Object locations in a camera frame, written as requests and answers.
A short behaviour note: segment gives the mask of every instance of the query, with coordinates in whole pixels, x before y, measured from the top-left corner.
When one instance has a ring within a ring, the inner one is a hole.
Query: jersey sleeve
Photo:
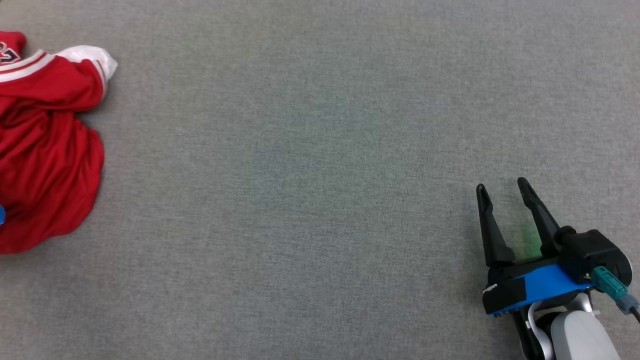
[[[29,99],[50,110],[86,111],[100,103],[117,66],[99,47],[70,47],[58,54],[38,51],[0,67],[0,95]]]

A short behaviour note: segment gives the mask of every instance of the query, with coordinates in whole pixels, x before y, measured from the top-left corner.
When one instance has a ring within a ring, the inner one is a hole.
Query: printed number
[[[20,56],[4,42],[0,42],[0,65],[15,63],[18,60]]]

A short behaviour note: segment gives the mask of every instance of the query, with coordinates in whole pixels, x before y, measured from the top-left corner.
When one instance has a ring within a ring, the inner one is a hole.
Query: cable
[[[631,313],[636,317],[636,320],[640,323],[640,313],[638,313],[638,309],[636,307],[632,307]]]

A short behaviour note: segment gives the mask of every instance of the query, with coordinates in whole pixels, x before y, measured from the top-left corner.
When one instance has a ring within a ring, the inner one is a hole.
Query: white stripe
[[[39,57],[41,57],[42,54],[44,54],[44,50],[38,50],[38,51],[36,51],[35,54],[29,56],[28,58],[26,58],[24,60],[18,61],[17,63],[13,63],[11,65],[0,66],[0,71],[11,70],[11,69],[15,69],[17,67],[21,67],[21,66],[25,66],[27,64],[33,63]]]
[[[24,69],[20,69],[14,72],[9,72],[7,74],[0,74],[0,83],[25,78],[35,73],[36,71],[42,69],[43,67],[47,66],[47,64],[50,63],[55,58],[56,57],[51,54],[46,54],[42,59],[40,59],[40,61],[33,63]]]
[[[104,96],[107,94],[107,78],[104,75],[104,70],[100,66],[100,62],[98,60],[91,60],[91,63],[95,67],[95,70],[98,72],[100,76],[100,81],[102,82],[102,97],[101,100],[104,99]]]
[[[491,286],[489,286],[488,288],[484,289],[482,291],[482,293],[486,293],[487,291],[492,291],[494,287],[498,286],[498,284],[493,284]]]

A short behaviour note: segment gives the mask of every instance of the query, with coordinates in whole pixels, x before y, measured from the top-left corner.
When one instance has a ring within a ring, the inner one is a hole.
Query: blue object
[[[547,300],[556,296],[564,295],[576,290],[586,290],[594,284],[578,284],[571,280],[558,264],[547,265],[537,268],[517,279],[524,278],[527,300],[517,302],[500,311],[490,315],[501,315],[509,311],[520,309],[523,306],[531,305],[534,302]]]
[[[638,308],[638,300],[629,295],[629,289],[604,266],[598,266],[591,273],[591,280],[596,288],[603,291],[616,302],[623,314],[629,315],[631,309]]]

